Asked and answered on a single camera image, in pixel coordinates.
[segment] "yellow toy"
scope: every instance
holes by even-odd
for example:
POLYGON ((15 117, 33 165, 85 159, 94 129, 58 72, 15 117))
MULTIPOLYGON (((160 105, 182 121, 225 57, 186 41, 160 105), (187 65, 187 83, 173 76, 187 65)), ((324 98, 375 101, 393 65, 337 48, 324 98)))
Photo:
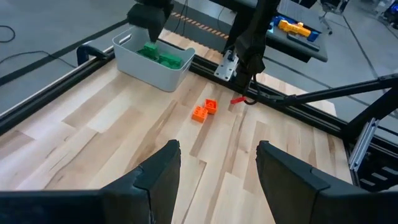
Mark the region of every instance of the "yellow toy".
POLYGON ((285 32, 293 32, 295 34, 303 35, 304 37, 308 37, 311 34, 311 31, 303 27, 303 23, 299 22, 298 24, 289 24, 286 20, 281 20, 278 24, 278 27, 285 32))

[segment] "concrete floor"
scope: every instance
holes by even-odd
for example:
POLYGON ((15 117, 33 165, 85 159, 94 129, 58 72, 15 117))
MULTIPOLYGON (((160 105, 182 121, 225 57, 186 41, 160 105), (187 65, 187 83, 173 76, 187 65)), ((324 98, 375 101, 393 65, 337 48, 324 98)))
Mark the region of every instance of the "concrete floor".
MULTIPOLYGON (((0 0, 0 25, 12 26, 17 33, 16 39, 8 44, 0 44, 0 60, 10 54, 30 50, 56 52, 65 46, 83 39, 117 21, 125 18, 132 6, 131 0, 0 0)), ((223 8, 208 0, 189 1, 188 5, 196 10, 217 18, 223 8)), ((322 13, 318 3, 313 10, 322 13)), ((359 0, 351 0, 344 17, 327 15, 333 29, 326 46, 329 61, 327 63, 311 59, 303 63, 272 48, 267 48, 265 56, 266 72, 287 83, 306 91, 323 90, 330 87, 347 85, 388 75, 398 70, 398 32, 386 27, 369 13, 371 9, 359 0)), ((231 24, 234 14, 224 9, 220 20, 231 24)), ((118 30, 93 41, 93 45, 105 49, 111 45, 111 38, 118 30)), ((6 39, 9 33, 0 30, 0 39, 6 39)), ((0 76, 28 65, 45 55, 25 55, 0 64, 0 76)), ((76 64, 75 53, 64 57, 76 64)), ((0 113, 20 102, 67 73, 71 67, 56 60, 24 77, 0 87, 0 113)), ((332 99, 336 105, 338 117, 349 121, 379 98, 383 91, 363 93, 351 97, 332 99)), ((381 125, 398 132, 398 120, 395 114, 384 118, 381 125)), ((378 135, 398 142, 398 137, 377 131, 378 135)))

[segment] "red object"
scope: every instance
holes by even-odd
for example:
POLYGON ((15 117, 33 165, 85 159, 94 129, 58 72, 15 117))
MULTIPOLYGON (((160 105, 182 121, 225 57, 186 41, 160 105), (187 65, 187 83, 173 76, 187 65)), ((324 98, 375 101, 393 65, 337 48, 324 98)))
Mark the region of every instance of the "red object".
POLYGON ((232 99, 232 100, 231 100, 231 104, 240 103, 240 102, 242 102, 242 101, 245 101, 245 100, 246 100, 246 97, 244 97, 244 96, 241 96, 241 97, 238 97, 238 98, 232 99))
POLYGON ((205 108, 207 109, 209 114, 215 114, 217 112, 217 101, 206 99, 205 108))
POLYGON ((205 122, 206 118, 207 118, 207 109, 206 108, 202 108, 201 106, 197 106, 192 113, 192 119, 194 119, 195 121, 199 121, 201 123, 205 122))

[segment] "white plastic bin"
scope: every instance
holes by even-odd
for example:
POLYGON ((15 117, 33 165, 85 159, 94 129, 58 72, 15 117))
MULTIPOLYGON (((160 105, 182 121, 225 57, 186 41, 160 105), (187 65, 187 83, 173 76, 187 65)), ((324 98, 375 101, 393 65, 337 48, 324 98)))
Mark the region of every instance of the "white plastic bin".
POLYGON ((175 70, 145 58, 136 52, 150 41, 149 34, 146 29, 135 26, 119 34, 112 41, 119 71, 167 92, 175 91, 187 76, 187 70, 195 55, 193 48, 179 50, 157 41, 155 44, 159 53, 167 52, 180 57, 183 66, 175 70))

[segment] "wooden table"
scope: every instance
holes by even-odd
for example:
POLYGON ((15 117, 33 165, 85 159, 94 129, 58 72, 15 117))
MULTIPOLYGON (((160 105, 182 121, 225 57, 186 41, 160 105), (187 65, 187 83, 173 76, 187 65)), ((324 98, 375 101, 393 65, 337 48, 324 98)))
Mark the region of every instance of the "wooden table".
MULTIPOLYGON (((164 31, 161 38, 221 60, 177 34, 164 31)), ((303 93, 266 74, 259 81, 303 93)), ((254 160, 260 140, 351 181, 340 139, 259 103, 230 105, 236 96, 193 73, 166 93, 119 72, 112 61, 0 137, 0 190, 101 188, 169 139, 182 150, 173 223, 274 222, 254 160), (201 124, 190 116, 205 98, 217 99, 219 108, 201 124)), ((327 101, 313 106, 335 114, 327 101)))

